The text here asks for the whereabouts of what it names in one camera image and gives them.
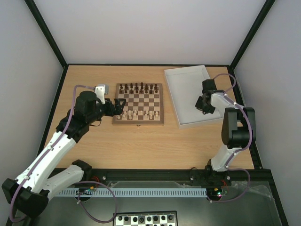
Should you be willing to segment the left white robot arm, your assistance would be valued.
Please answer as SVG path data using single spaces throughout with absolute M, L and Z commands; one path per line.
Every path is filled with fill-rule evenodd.
M 59 122 L 44 150 L 16 179 L 3 182 L 2 190 L 10 206 L 27 217 L 36 218 L 59 192 L 73 184 L 88 183 L 92 167 L 81 160 L 74 161 L 55 176 L 50 174 L 94 122 L 104 116 L 121 115 L 125 104 L 124 98 L 115 99 L 113 103 L 93 91 L 83 91 L 73 97 L 71 109 Z

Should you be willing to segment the white bishop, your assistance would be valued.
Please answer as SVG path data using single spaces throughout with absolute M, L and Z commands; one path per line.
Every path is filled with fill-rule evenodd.
M 133 114 L 133 120 L 137 120 L 138 119 L 138 116 L 136 113 Z

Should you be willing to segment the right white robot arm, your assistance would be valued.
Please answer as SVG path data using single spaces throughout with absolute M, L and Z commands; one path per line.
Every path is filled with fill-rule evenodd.
M 203 114 L 218 111 L 223 118 L 222 146 L 205 166 L 205 179 L 214 185 L 221 180 L 221 172 L 227 171 L 235 157 L 256 140 L 255 110 L 238 104 L 225 91 L 218 90 L 213 79 L 203 81 L 202 87 L 202 96 L 195 107 Z

